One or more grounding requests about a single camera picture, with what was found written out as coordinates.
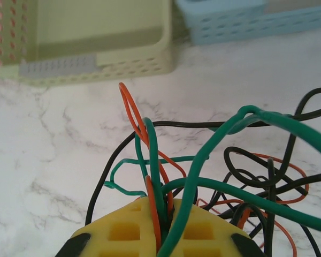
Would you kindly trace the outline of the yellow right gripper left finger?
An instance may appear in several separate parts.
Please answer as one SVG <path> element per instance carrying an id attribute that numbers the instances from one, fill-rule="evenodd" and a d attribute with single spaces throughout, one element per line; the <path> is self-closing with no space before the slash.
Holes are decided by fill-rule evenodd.
<path id="1" fill-rule="evenodd" d="M 57 257 L 156 257 L 148 198 L 139 198 L 77 230 Z"/>

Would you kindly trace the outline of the blue plastic basket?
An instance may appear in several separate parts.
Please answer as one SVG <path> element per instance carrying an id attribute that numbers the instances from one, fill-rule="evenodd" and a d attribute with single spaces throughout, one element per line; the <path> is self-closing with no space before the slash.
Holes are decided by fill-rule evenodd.
<path id="1" fill-rule="evenodd" d="M 195 45 L 321 28 L 321 0 L 175 0 Z"/>

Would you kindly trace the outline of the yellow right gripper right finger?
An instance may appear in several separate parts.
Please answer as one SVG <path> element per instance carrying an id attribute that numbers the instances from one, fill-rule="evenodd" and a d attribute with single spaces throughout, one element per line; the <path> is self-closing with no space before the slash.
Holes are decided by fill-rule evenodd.
<path id="1" fill-rule="evenodd" d="M 192 205 L 184 232 L 164 257 L 265 257 L 247 233 L 228 221 Z"/>

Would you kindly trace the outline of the green plastic basket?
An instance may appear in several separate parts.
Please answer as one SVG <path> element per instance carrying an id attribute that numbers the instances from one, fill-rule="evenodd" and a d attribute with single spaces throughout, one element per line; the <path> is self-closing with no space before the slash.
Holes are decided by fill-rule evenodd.
<path id="1" fill-rule="evenodd" d="M 170 73 L 187 35 L 175 0 L 38 0 L 36 59 L 0 67 L 35 87 Z"/>

